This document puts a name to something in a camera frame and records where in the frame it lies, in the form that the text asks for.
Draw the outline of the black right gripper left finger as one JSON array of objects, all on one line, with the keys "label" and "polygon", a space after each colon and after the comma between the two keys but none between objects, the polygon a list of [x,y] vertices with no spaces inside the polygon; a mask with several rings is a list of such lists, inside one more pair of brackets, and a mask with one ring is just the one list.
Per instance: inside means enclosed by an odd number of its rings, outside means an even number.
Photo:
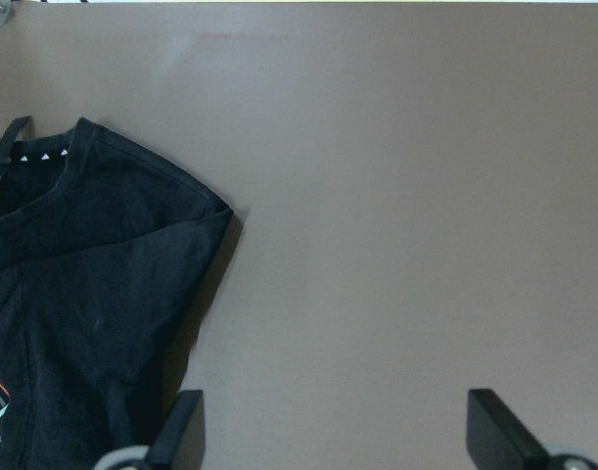
[{"label": "black right gripper left finger", "polygon": [[202,390],[179,392],[149,450],[150,466],[202,466],[205,400]]}]

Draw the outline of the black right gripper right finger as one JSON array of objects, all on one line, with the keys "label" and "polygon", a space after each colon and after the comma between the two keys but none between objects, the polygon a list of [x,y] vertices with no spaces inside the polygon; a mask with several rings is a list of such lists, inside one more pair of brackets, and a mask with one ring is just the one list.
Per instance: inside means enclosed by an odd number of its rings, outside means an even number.
[{"label": "black right gripper right finger", "polygon": [[466,450],[477,469],[553,469],[540,441],[492,389],[467,395]]}]

